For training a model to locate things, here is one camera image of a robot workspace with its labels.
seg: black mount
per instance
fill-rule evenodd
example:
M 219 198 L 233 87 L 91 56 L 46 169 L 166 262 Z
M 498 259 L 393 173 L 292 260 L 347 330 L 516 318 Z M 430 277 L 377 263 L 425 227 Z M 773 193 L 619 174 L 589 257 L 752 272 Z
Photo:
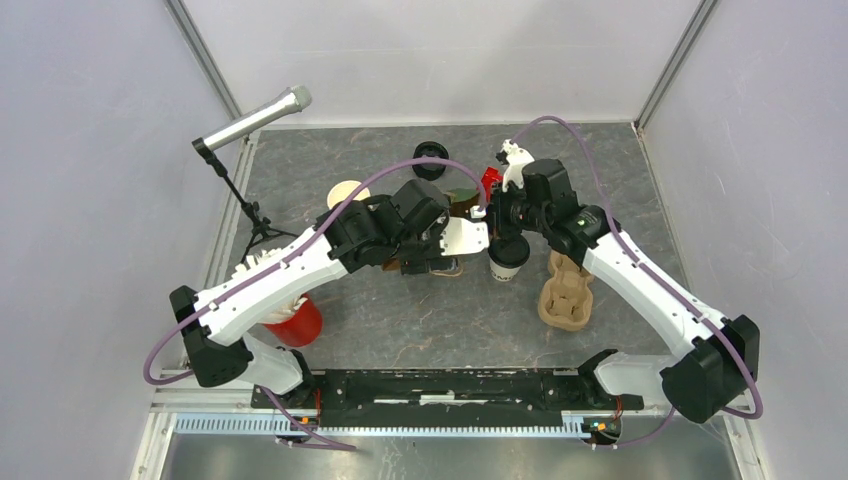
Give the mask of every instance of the black mount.
M 239 262 L 244 262 L 247 258 L 247 254 L 250 253 L 250 250 L 261 243 L 269 242 L 275 238 L 284 236 L 297 238 L 297 235 L 294 233 L 272 227 L 271 220 L 268 217 L 259 216 L 259 202 L 251 203 L 241 196 L 241 193 L 239 193 L 238 189 L 233 184 L 233 181 L 230 179 L 227 167 L 221 163 L 218 156 L 215 155 L 215 152 L 206 147 L 202 138 L 198 138 L 191 144 L 194 146 L 197 153 L 203 157 L 203 160 L 206 161 L 206 164 L 212 167 L 212 169 L 215 170 L 215 173 L 224 180 L 224 183 L 227 184 L 227 188 L 230 189 L 233 196 L 235 196 L 236 200 L 239 202 L 241 211 L 244 212 L 250 220 L 250 223 L 253 225 L 250 229 L 250 241 L 247 242 L 247 247 L 245 247 L 244 253 L 239 259 Z

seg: red cup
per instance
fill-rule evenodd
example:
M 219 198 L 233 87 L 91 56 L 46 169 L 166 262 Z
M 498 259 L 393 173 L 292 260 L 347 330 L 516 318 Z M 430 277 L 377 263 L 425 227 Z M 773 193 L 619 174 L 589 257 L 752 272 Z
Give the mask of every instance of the red cup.
M 303 347 L 314 342 L 324 327 L 324 317 L 309 295 L 294 316 L 282 323 L 263 323 L 281 342 L 290 347 Z

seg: beige cup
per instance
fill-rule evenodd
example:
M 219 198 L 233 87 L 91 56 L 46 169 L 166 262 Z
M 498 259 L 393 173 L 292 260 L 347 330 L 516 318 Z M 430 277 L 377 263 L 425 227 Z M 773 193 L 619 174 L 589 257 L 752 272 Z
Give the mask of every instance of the beige cup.
M 330 193 L 327 194 L 327 208 L 333 208 L 336 204 L 341 203 L 361 184 L 362 182 L 356 180 L 345 180 L 344 182 L 337 183 L 335 187 L 330 189 Z M 365 200 L 370 196 L 371 192 L 366 188 L 359 192 L 359 195 L 354 197 L 354 200 Z

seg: white wall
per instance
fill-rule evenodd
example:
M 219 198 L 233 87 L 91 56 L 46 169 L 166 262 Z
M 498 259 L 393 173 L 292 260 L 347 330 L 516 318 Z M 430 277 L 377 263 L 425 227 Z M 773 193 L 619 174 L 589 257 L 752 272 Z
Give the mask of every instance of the white wall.
M 647 148 L 699 297 L 762 331 L 776 478 L 844 472 L 848 4 L 721 2 Z
M 236 100 L 281 123 L 634 119 L 698 0 L 185 0 Z
M 0 11 L 0 476 L 127 478 L 220 218 L 190 142 L 226 118 L 162 2 Z

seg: black cup lid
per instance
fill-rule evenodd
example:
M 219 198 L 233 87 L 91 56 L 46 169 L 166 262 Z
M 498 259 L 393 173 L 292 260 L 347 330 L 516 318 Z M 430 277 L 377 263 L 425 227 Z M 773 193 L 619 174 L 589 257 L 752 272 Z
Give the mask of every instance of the black cup lid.
M 530 258 L 530 243 L 522 236 L 496 238 L 489 244 L 489 258 L 504 268 L 518 268 Z

